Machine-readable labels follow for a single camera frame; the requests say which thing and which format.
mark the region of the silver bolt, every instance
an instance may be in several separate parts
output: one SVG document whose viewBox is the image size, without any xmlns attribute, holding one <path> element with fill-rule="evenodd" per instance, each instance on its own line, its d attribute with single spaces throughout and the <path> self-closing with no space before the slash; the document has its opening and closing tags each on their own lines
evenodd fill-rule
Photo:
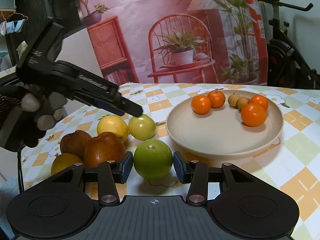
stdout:
<svg viewBox="0 0 320 240">
<path fill-rule="evenodd" d="M 189 200 L 194 202 L 194 203 L 200 203 L 200 202 L 204 201 L 204 196 L 198 195 L 198 194 L 191 195 L 189 197 Z"/>
<path fill-rule="evenodd" d="M 101 200 L 105 203 L 112 203 L 117 200 L 117 197 L 114 195 L 104 195 L 101 197 Z"/>
</svg>

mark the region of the checkered tablecloth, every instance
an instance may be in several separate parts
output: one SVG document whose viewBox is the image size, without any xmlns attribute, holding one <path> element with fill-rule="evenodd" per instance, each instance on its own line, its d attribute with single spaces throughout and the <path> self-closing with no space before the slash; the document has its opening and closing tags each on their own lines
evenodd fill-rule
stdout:
<svg viewBox="0 0 320 240">
<path fill-rule="evenodd" d="M 252 173 L 290 195 L 300 209 L 300 218 L 292 234 L 295 240 L 320 239 L 320 91 L 294 90 L 266 86 L 219 84 L 135 84 L 120 87 L 124 97 L 143 106 L 144 113 L 157 124 L 155 138 L 164 141 L 172 152 L 181 150 L 170 139 L 165 120 L 169 111 L 186 98 L 211 90 L 247 90 L 273 100 L 284 114 L 281 136 L 265 151 L 232 163 Z M 60 139 L 75 130 L 96 136 L 96 127 L 108 112 L 94 107 L 81 107 L 60 121 L 39 142 L 36 148 L 22 152 L 23 175 L 26 186 L 33 186 L 50 176 L 51 164 L 60 154 Z M 129 116 L 122 117 L 127 123 Z M 140 141 L 129 135 L 127 149 L 134 152 Z M 212 161 L 184 152 L 188 160 L 198 159 L 211 165 Z M 189 185 L 181 185 L 172 169 L 160 181 L 141 178 L 134 168 L 124 185 L 117 185 L 120 198 L 124 195 L 183 195 Z M 86 193 L 97 199 L 97 184 L 90 183 Z M 209 185 L 209 199 L 219 194 L 217 183 Z"/>
</svg>

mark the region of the brown apple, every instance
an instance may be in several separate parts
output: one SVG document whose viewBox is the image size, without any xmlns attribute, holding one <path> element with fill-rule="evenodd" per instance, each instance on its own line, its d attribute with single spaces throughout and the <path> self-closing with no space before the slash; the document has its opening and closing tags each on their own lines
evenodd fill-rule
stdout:
<svg viewBox="0 0 320 240">
<path fill-rule="evenodd" d="M 87 142 L 84 149 L 84 165 L 93 168 L 105 161 L 118 162 L 125 152 L 125 146 L 118 136 L 111 132 L 103 132 Z"/>
<path fill-rule="evenodd" d="M 60 151 L 77 155 L 81 160 L 84 160 L 84 148 L 91 138 L 90 134 L 82 130 L 66 134 L 60 141 Z"/>
</svg>

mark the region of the gloved hand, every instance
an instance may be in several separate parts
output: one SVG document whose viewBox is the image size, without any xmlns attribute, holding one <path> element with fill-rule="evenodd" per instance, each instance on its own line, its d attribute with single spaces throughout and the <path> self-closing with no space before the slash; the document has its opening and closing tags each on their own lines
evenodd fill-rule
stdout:
<svg viewBox="0 0 320 240">
<path fill-rule="evenodd" d="M 66 98 L 37 85 L 0 87 L 0 147 L 18 152 L 36 147 L 46 131 L 62 118 Z"/>
</svg>

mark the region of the round plate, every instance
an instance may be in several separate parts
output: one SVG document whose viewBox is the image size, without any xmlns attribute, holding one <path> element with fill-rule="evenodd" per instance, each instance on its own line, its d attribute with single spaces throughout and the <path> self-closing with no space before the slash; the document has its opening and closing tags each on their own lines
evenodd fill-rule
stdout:
<svg viewBox="0 0 320 240">
<path fill-rule="evenodd" d="M 224 106 L 212 108 L 204 115 L 193 112 L 192 98 L 176 105 L 166 120 L 166 129 L 172 140 L 196 155 L 230 160 L 259 153 L 279 137 L 284 119 L 281 110 L 273 101 L 268 99 L 265 123 L 258 127 L 248 127 L 242 123 L 240 111 L 229 106 L 228 97 L 237 93 L 250 99 L 257 94 L 242 90 L 222 92 L 226 96 Z"/>
</svg>

